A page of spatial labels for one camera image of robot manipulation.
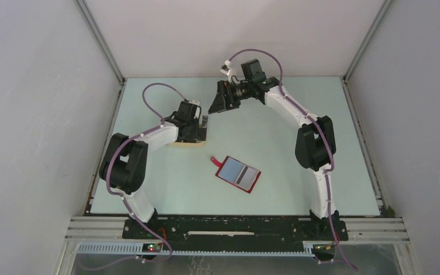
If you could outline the beige oval tray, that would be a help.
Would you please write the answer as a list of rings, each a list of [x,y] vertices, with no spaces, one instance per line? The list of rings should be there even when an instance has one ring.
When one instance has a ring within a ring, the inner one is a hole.
[[[206,145],[207,129],[199,128],[189,136],[178,136],[176,141],[169,143],[170,147],[202,147]]]

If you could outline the red card holder wallet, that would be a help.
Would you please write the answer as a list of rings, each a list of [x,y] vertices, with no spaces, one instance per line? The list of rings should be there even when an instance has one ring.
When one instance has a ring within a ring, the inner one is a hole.
[[[212,156],[212,164],[218,167],[215,176],[224,182],[250,194],[256,185],[261,171],[237,159],[227,156],[219,161]]]

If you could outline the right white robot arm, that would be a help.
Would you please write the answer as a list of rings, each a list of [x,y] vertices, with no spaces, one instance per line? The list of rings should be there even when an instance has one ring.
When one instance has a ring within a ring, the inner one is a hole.
[[[310,231],[315,238],[326,239],[333,232],[332,223],[337,216],[331,183],[336,152],[333,121],[329,116],[320,117],[309,112],[288,93],[281,80],[266,76],[257,59],[244,62],[241,68],[244,78],[237,80],[231,61],[224,62],[221,73],[227,76],[227,80],[217,83],[217,92],[208,113],[237,109],[241,101],[253,98],[297,128],[295,157],[300,166],[311,170],[316,178]]]

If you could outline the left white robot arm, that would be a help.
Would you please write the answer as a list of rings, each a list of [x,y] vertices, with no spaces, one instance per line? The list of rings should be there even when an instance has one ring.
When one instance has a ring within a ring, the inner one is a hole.
[[[99,177],[106,181],[107,191],[118,195],[131,217],[138,218],[136,231],[143,238],[152,238],[158,223],[151,219],[156,209],[141,188],[148,154],[172,143],[199,144],[206,140],[207,116],[201,115],[199,100],[183,100],[177,111],[161,120],[161,124],[135,136],[115,133],[110,138],[102,159]]]

